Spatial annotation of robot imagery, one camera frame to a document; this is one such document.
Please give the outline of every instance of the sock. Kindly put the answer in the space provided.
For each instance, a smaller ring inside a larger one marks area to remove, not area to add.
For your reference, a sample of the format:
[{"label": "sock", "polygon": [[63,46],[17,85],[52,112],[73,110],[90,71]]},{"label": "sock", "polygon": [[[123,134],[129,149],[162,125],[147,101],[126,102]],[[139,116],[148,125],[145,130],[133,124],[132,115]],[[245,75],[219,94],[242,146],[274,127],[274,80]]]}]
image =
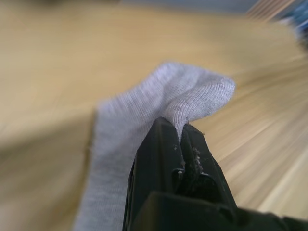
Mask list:
[{"label": "sock", "polygon": [[74,231],[121,231],[129,172],[154,120],[166,118],[179,138],[186,123],[214,113],[234,82],[180,63],[160,65],[142,83],[98,106],[92,162]]}]

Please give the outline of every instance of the wood grain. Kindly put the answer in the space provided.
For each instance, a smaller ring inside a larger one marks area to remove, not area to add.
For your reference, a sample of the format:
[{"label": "wood grain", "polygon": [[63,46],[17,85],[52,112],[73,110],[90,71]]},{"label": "wood grain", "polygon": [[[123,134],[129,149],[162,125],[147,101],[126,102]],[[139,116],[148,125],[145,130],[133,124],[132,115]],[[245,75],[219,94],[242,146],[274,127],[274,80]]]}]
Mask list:
[{"label": "wood grain", "polygon": [[71,229],[95,105],[165,60],[237,83],[226,107],[193,122],[236,202],[308,217],[308,65],[286,27],[93,2],[3,1],[0,15],[0,230]]}]

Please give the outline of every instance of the light wood surface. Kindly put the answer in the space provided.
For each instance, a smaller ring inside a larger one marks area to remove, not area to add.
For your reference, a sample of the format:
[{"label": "light wood surface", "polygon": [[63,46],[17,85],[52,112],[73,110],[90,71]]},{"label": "light wood surface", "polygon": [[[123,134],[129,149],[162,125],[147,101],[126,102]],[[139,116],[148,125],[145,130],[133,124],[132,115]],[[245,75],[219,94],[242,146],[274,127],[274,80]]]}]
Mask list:
[{"label": "light wood surface", "polygon": [[308,218],[308,65],[289,29],[99,3],[0,2],[0,230],[70,230],[93,112],[175,60],[232,76],[196,121],[240,206]]}]

